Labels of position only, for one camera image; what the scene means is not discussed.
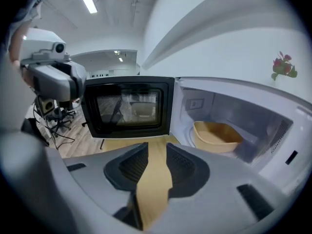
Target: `wooden floor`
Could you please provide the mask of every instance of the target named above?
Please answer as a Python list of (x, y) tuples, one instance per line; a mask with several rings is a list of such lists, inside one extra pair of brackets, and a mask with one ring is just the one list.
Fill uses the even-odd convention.
[[(75, 111), (76, 114), (74, 119), (71, 119), (71, 117), (66, 118), (72, 121), (72, 123), (66, 124), (71, 127), (71, 130), (69, 131), (66, 128), (58, 130), (59, 134), (75, 139), (75, 141), (71, 144), (63, 144), (60, 146), (59, 152), (62, 158), (91, 155), (103, 152), (100, 150), (102, 139), (92, 138), (88, 126), (85, 125), (85, 127), (83, 127), (81, 125), (85, 122), (81, 106), (75, 108)], [(53, 138), (48, 137), (42, 125), (37, 124), (37, 126), (41, 134), (49, 142), (50, 147), (55, 148)], [(62, 137), (57, 137), (55, 140), (57, 146), (61, 145), (62, 143), (71, 142), (70, 139), (65, 139)]]
[[(166, 165), (166, 143), (178, 143), (177, 139), (174, 136), (106, 139), (102, 150), (100, 150), (102, 139), (91, 137), (88, 126), (85, 125), (85, 127), (82, 127), (81, 125), (85, 121), (81, 107), (75, 110), (77, 112), (75, 118), (72, 119), (72, 123), (69, 124), (71, 130), (61, 129), (58, 132), (61, 135), (75, 139), (73, 143), (63, 144), (59, 148), (59, 152), (63, 158), (112, 151), (142, 142), (149, 143), (148, 165), (136, 189), (143, 229), (149, 229), (168, 205), (168, 190), (172, 187), (172, 178)], [(53, 139), (47, 136), (44, 127), (38, 124), (38, 128), (42, 135), (48, 140), (50, 147), (54, 147)], [(59, 146), (62, 143), (70, 141), (69, 139), (57, 137), (56, 145)]]

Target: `cable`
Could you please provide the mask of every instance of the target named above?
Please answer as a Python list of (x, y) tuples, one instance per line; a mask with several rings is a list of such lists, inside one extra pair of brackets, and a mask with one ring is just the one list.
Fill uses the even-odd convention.
[(56, 141), (55, 141), (55, 137), (54, 137), (54, 135), (52, 134), (51, 129), (48, 127), (48, 120), (47, 120), (46, 118), (45, 118), (45, 124), (47, 125), (46, 128), (49, 130), (50, 135), (53, 137), (53, 142), (54, 142), (54, 145), (55, 145), (55, 149), (58, 150), (58, 147), (57, 147), (57, 144), (56, 144)]
[[(35, 118), (36, 122), (38, 122), (39, 124), (41, 124), (41, 122), (38, 121), (37, 118), (35, 117), (35, 112), (38, 114), (38, 112), (35, 110), (35, 104), (34, 104), (34, 108), (33, 108), (33, 115), (34, 115), (34, 118)], [(74, 139), (74, 138), (69, 138), (69, 137), (67, 137), (67, 136), (63, 136), (63, 135), (57, 134), (55, 131), (51, 130), (51, 128), (48, 127), (48, 121), (47, 121), (46, 117), (44, 117), (44, 120), (45, 120), (46, 126), (44, 126), (44, 125), (43, 125), (43, 126), (44, 126), (46, 129), (49, 130), (50, 135), (53, 137), (53, 142), (54, 142), (55, 148), (56, 148), (57, 150), (59, 149), (59, 147), (60, 147), (61, 145), (63, 145), (63, 144), (71, 144), (71, 143), (73, 143), (73, 142), (76, 140), (76, 139)], [(71, 139), (72, 141), (71, 141), (71, 142), (64, 142), (64, 143), (62, 143), (61, 145), (57, 146), (57, 145), (56, 145), (55, 137), (54, 137), (54, 135), (53, 135), (52, 133), (57, 134), (58, 136), (61, 136), (61, 137), (63, 137), (63, 138)]]

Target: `open microwave door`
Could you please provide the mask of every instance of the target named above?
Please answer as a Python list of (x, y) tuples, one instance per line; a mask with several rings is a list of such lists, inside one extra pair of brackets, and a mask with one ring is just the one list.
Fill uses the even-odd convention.
[(175, 79), (109, 77), (87, 80), (81, 106), (93, 137), (169, 134)]

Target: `black vent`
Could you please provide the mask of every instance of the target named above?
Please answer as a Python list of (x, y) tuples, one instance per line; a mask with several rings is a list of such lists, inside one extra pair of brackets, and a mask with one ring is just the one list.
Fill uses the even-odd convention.
[(175, 186), (191, 176), (195, 172), (195, 164), (178, 152), (167, 152), (167, 165), (170, 166), (172, 185)]
[(192, 196), (208, 181), (210, 170), (207, 163), (171, 143), (167, 143), (166, 163), (173, 184), (168, 198)]
[(147, 164), (148, 143), (142, 143), (109, 161), (104, 174), (116, 189), (134, 192)]
[(148, 151), (133, 154), (119, 164), (122, 175), (134, 183), (138, 183), (148, 164)]
[(276, 135), (274, 136), (273, 140), (270, 143), (271, 154), (277, 149), (279, 143), (282, 141), (285, 133), (287, 132), (288, 127), (289, 127), (288, 123), (282, 120), (276, 132)]
[(196, 88), (183, 88), (183, 90), (194, 90), (194, 91), (197, 91), (199, 89), (196, 89)]
[(78, 164), (74, 164), (74, 165), (70, 165), (70, 166), (67, 166), (67, 169), (72, 172), (74, 170), (78, 170), (78, 169), (81, 169), (81, 168), (84, 168), (86, 167), (85, 164), (83, 163), (78, 163)]
[(258, 221), (264, 219), (274, 209), (265, 198), (250, 184), (237, 187), (237, 190), (248, 204)]

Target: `wooden board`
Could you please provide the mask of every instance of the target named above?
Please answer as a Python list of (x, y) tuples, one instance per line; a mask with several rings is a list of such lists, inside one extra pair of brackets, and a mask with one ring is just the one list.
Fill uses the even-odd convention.
[(166, 143), (179, 143), (174, 136), (160, 136), (135, 139), (106, 139), (103, 151), (148, 142), (148, 165), (137, 184), (136, 195), (143, 224), (147, 230), (164, 212), (168, 205), (168, 190), (172, 178), (166, 165)]

